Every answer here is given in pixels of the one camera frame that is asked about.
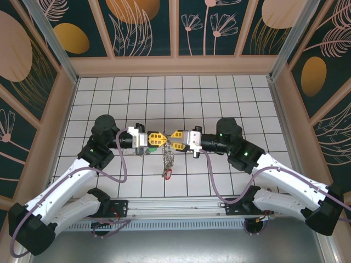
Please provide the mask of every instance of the gray floor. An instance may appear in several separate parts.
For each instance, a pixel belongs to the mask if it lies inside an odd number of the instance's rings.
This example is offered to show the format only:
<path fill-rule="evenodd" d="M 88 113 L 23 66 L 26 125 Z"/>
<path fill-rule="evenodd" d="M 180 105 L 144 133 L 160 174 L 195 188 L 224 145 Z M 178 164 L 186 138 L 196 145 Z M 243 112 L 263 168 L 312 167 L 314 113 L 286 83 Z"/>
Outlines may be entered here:
<path fill-rule="evenodd" d="M 126 231 L 107 239 L 63 232 L 32 263 L 319 263 L 316 235 L 295 219 L 276 219 L 259 236 L 243 230 Z"/>

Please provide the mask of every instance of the wall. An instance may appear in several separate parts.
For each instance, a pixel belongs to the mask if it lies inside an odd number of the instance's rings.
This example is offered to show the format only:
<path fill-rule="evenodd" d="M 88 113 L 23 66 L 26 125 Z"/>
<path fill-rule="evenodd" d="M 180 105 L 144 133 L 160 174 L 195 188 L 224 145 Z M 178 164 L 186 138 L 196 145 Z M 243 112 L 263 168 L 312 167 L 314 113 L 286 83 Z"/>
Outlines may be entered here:
<path fill-rule="evenodd" d="M 340 185 L 348 204 L 350 59 L 351 1 L 325 1 L 277 80 L 304 173 L 326 184 Z M 333 236 L 344 258 L 351 258 L 345 245 L 351 241 L 350 226 L 339 222 Z"/>
<path fill-rule="evenodd" d="M 306 0 L 38 2 L 79 75 L 115 76 L 268 73 Z"/>
<path fill-rule="evenodd" d="M 43 190 L 73 82 L 18 2 L 1 2 L 0 35 L 0 241 L 3 244 L 9 239 L 5 219 L 8 209 L 16 202 L 24 204 Z M 7 255 L 1 254 L 3 260 Z"/>

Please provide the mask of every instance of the red tag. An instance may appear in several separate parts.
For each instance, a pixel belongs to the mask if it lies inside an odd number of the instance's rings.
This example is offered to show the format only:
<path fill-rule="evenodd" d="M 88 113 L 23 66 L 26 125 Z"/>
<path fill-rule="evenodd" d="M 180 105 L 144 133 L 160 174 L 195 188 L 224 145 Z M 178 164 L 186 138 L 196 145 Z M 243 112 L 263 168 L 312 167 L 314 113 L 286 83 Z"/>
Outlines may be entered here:
<path fill-rule="evenodd" d="M 169 180 L 171 178 L 171 175 L 172 175 L 172 169 L 168 169 L 166 171 L 165 180 Z"/>

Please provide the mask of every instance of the white tile floor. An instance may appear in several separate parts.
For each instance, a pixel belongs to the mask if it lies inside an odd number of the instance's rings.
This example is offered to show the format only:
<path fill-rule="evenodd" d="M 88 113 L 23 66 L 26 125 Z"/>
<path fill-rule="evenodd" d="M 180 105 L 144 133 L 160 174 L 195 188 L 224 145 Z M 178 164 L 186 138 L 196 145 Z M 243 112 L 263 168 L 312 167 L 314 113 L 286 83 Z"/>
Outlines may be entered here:
<path fill-rule="evenodd" d="M 291 167 L 265 76 L 82 78 L 53 180 L 72 163 L 87 142 L 94 120 L 103 114 L 112 115 L 119 128 L 139 122 L 145 124 L 146 130 L 168 135 L 196 125 L 202 126 L 204 133 L 215 133 L 217 120 L 235 117 L 247 140 Z M 160 149 L 145 157 L 135 156 L 133 152 L 124 151 L 130 175 L 126 183 L 118 184 L 97 176 L 74 197 L 96 186 L 112 198 L 214 195 L 204 155 L 193 159 L 192 155 L 175 152 L 173 175 L 164 181 Z M 240 194 L 250 175 L 229 167 L 223 156 L 211 154 L 211 160 L 219 192 Z M 105 171 L 117 178 L 123 174 L 119 156 Z M 279 191 L 264 179 L 258 178 L 255 184 Z"/>

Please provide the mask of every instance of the yellow moon shape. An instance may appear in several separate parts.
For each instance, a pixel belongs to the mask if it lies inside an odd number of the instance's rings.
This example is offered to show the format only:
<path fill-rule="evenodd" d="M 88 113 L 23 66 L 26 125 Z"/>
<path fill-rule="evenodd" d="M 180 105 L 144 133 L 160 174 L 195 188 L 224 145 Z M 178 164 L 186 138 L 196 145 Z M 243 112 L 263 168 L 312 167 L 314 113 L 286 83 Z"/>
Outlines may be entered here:
<path fill-rule="evenodd" d="M 62 23 L 55 26 L 54 31 L 66 51 L 74 54 L 82 54 L 88 51 L 89 39 L 79 27 Z"/>
<path fill-rule="evenodd" d="M 323 87 L 327 76 L 327 67 L 323 59 L 313 56 L 309 58 L 302 69 L 302 91 L 309 97 L 316 95 Z"/>
<path fill-rule="evenodd" d="M 264 0 L 263 22 L 275 29 L 290 28 L 300 14 L 307 0 Z"/>
<path fill-rule="evenodd" d="M 119 20 L 129 24 L 141 24 L 143 19 L 137 18 L 134 1 L 138 5 L 140 12 L 141 10 L 146 12 L 149 20 L 153 19 L 160 10 L 160 0 L 106 0 L 106 4 Z"/>
<path fill-rule="evenodd" d="M 25 29 L 12 16 L 0 11 L 0 76 L 23 81 L 32 67 L 32 45 Z"/>

